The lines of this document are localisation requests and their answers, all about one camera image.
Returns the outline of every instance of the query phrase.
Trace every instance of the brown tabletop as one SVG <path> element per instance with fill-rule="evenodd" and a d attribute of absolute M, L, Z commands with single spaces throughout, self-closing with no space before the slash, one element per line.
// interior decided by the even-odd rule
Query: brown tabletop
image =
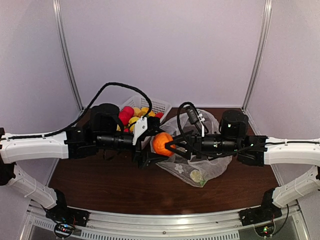
<path fill-rule="evenodd" d="M 226 110 L 204 109 L 218 121 Z M 167 119 L 176 113 L 177 109 L 172 109 Z M 253 135 L 251 128 L 248 134 Z M 156 165 L 138 169 L 131 162 L 131 154 L 125 152 L 111 161 L 104 160 L 102 152 L 84 159 L 61 160 L 50 182 L 50 187 L 65 194 L 69 206 L 148 215 L 248 208 L 260 205 L 264 192 L 277 186 L 270 166 L 247 166 L 234 158 L 221 176 L 203 188 L 193 187 Z"/>

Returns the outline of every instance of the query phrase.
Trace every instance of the white backdrop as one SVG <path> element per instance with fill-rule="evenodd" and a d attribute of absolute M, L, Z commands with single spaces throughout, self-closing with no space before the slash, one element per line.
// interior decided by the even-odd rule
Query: white backdrop
<path fill-rule="evenodd" d="M 320 137 L 320 1 L 273 1 L 269 35 L 248 111 L 259 132 L 278 138 Z M 308 165 L 279 164 L 285 183 Z M 320 194 L 300 201 L 311 239 L 320 235 Z"/>
<path fill-rule="evenodd" d="M 51 0 L 0 1 L 0 127 L 50 132 L 78 115 L 64 66 Z M 19 162 L 45 183 L 53 160 Z M 0 187 L 1 239 L 17 240 L 30 199 Z"/>
<path fill-rule="evenodd" d="M 240 107 L 265 1 L 61 0 L 75 80 L 86 106 L 123 82 L 174 106 Z M 135 93 L 114 87 L 98 103 Z"/>

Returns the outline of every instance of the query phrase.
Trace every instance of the red fruit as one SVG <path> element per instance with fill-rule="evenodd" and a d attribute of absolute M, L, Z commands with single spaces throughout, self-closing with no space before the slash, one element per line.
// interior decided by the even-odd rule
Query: red fruit
<path fill-rule="evenodd" d="M 123 123 L 124 126 L 127 126 L 131 117 L 130 117 L 129 113 L 127 113 L 126 111 L 121 111 L 119 113 L 119 119 Z"/>
<path fill-rule="evenodd" d="M 132 118 L 135 114 L 135 110 L 130 106 L 125 106 L 122 111 L 128 113 L 130 118 Z"/>
<path fill-rule="evenodd" d="M 158 113 L 155 115 L 155 117 L 161 119 L 164 115 L 165 115 L 165 114 L 164 114 L 163 112 L 158 112 Z"/>

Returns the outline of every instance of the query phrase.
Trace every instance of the translucent bag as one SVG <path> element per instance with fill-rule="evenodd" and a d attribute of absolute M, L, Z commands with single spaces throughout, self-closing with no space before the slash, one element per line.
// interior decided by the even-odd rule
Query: translucent bag
<path fill-rule="evenodd" d="M 201 109 L 198 109 L 198 111 L 203 115 L 205 119 L 204 124 L 208 128 L 209 133 L 218 133 L 219 123 L 215 117 L 207 111 Z M 185 133 L 190 130 L 194 130 L 194 132 L 197 131 L 197 128 L 194 125 L 191 125 L 188 121 L 188 115 L 186 113 L 180 115 L 180 121 L 181 127 Z M 176 116 L 168 120 L 160 128 L 171 136 L 177 136 L 180 134 Z M 155 152 L 152 145 L 153 140 L 154 137 L 152 137 L 150 141 L 151 151 Z M 194 155 L 191 157 L 191 160 L 187 160 L 177 154 L 174 154 L 168 160 L 158 162 L 157 165 L 172 175 L 180 178 L 187 184 L 202 188 L 207 181 L 224 173 L 231 160 L 231 156 L 208 160 L 206 156 L 203 156 L 201 159 L 197 159 Z"/>

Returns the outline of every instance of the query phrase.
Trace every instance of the white basket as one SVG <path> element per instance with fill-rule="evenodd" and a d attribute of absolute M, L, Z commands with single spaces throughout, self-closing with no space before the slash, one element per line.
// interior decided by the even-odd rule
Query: white basket
<path fill-rule="evenodd" d="M 164 113 L 163 116 L 160 118 L 160 123 L 162 124 L 164 122 L 164 120 L 166 119 L 168 113 L 170 112 L 172 106 L 169 102 L 166 101 L 162 101 L 162 100 L 158 100 L 158 99 L 154 99 L 154 98 L 150 98 L 151 102 L 152 102 L 152 111 L 157 114 L 159 112 Z M 125 106 L 130 106 L 132 108 L 136 107 L 136 108 L 148 108 L 148 102 L 147 100 L 143 97 L 143 96 L 132 96 L 130 97 L 124 104 L 122 104 L 121 106 L 119 106 L 120 111 L 122 111 L 124 109 Z M 149 143 L 151 137 L 147 136 L 145 138 L 145 140 L 142 142 L 142 148 L 144 149 L 145 146 Z"/>

